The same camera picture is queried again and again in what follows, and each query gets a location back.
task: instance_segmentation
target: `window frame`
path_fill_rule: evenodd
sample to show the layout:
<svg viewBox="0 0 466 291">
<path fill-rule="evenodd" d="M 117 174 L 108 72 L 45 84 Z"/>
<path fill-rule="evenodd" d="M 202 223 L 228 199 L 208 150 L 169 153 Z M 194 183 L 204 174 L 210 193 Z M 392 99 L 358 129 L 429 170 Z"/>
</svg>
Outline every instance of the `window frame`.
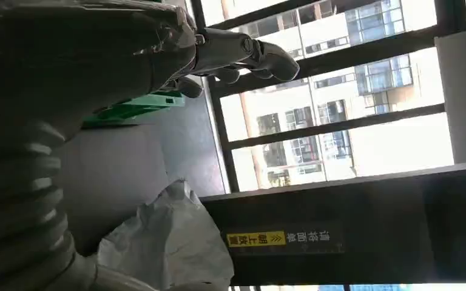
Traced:
<svg viewBox="0 0 466 291">
<path fill-rule="evenodd" d="M 190 0 L 190 2 L 194 11 L 197 28 L 204 28 L 206 26 L 206 21 L 204 20 L 201 1 Z M 212 25 L 211 27 L 229 30 L 267 17 L 288 12 L 290 10 L 312 5 L 316 2 L 316 0 L 287 0 L 267 8 L 241 15 L 234 19 L 228 19 L 219 24 Z M 464 0 L 434 0 L 434 4 L 437 15 L 436 25 L 412 32 L 403 32 L 398 35 L 389 36 L 371 42 L 365 42 L 342 50 L 336 50 L 310 58 L 300 59 L 297 62 L 300 65 L 301 70 L 295 79 L 305 79 L 322 73 L 333 72 L 347 67 L 355 67 L 357 65 L 367 64 L 381 59 L 392 58 L 421 49 L 434 47 L 434 39 L 436 37 L 451 35 L 466 30 L 466 6 Z M 331 133 L 340 130 L 355 129 L 363 126 L 397 121 L 402 118 L 412 118 L 445 112 L 444 104 L 437 104 L 416 109 L 350 119 L 332 124 L 316 125 L 305 129 L 274 133 L 271 135 L 248 138 L 240 141 L 229 141 L 226 133 L 226 124 L 224 121 L 220 98 L 251 90 L 258 90 L 281 83 L 281 81 L 278 81 L 275 78 L 258 79 L 252 76 L 252 74 L 241 76 L 235 84 L 218 82 L 213 77 L 207 78 L 207 84 L 211 96 L 211 107 L 217 125 L 218 140 L 222 149 L 224 165 L 231 192 L 239 191 L 237 174 L 232 155 L 232 151 L 235 149 L 269 144 L 272 142 L 287 141 L 290 139 Z"/>
</svg>

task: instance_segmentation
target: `robotic hand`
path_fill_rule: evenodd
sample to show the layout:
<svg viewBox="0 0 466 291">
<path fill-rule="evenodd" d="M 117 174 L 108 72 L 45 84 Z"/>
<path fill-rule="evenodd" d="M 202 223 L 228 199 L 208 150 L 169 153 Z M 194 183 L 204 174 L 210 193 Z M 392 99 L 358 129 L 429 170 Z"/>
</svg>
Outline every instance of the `robotic hand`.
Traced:
<svg viewBox="0 0 466 291">
<path fill-rule="evenodd" d="M 299 65 L 280 47 L 243 33 L 204 28 L 196 34 L 196 40 L 196 57 L 163 89 L 169 87 L 195 98 L 202 89 L 185 74 L 216 76 L 232 84 L 240 77 L 239 69 L 249 69 L 262 79 L 275 77 L 281 81 L 291 81 L 299 72 Z"/>
<path fill-rule="evenodd" d="M 290 81 L 279 47 L 197 31 L 183 9 L 134 0 L 0 0 L 0 290 L 152 290 L 75 251 L 51 152 L 94 110 L 157 90 L 196 97 L 188 74 L 239 68 Z"/>
<path fill-rule="evenodd" d="M 43 120 L 70 136 L 94 110 L 157 90 L 195 98 L 202 88 L 186 75 L 232 83 L 242 68 L 282 81 L 299 70 L 274 44 L 243 33 L 197 30 L 181 7 L 0 0 L 0 121 L 8 124 Z"/>
</svg>

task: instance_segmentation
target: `white plastic bag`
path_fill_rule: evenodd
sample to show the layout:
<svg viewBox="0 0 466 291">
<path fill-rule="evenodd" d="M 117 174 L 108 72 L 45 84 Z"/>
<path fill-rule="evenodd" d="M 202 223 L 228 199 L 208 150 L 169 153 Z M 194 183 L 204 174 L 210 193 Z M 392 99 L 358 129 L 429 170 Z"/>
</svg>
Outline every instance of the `white plastic bag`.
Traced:
<svg viewBox="0 0 466 291">
<path fill-rule="evenodd" d="M 226 290 L 233 263 L 212 218 L 188 184 L 179 180 L 149 205 L 139 206 L 100 243 L 98 263 L 157 290 L 212 283 Z"/>
</svg>

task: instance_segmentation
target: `warning sign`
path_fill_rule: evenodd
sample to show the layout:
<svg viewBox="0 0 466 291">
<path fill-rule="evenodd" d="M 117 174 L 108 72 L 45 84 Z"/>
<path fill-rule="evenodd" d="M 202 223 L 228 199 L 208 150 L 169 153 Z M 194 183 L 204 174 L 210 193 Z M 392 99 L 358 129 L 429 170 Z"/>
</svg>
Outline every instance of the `warning sign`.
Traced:
<svg viewBox="0 0 466 291">
<path fill-rule="evenodd" d="M 233 255 L 345 252 L 342 225 L 338 221 L 234 229 L 225 231 L 223 239 Z"/>
<path fill-rule="evenodd" d="M 231 233 L 226 235 L 229 247 L 284 246 L 285 232 Z"/>
</svg>

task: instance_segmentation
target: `yellow label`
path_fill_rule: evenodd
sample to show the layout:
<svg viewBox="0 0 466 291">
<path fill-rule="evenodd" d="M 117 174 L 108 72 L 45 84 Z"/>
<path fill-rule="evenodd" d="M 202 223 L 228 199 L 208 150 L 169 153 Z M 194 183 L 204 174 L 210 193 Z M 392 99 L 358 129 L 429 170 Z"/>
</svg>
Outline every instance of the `yellow label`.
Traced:
<svg viewBox="0 0 466 291">
<path fill-rule="evenodd" d="M 227 234 L 229 247 L 284 246 L 285 232 L 252 232 Z"/>
</svg>

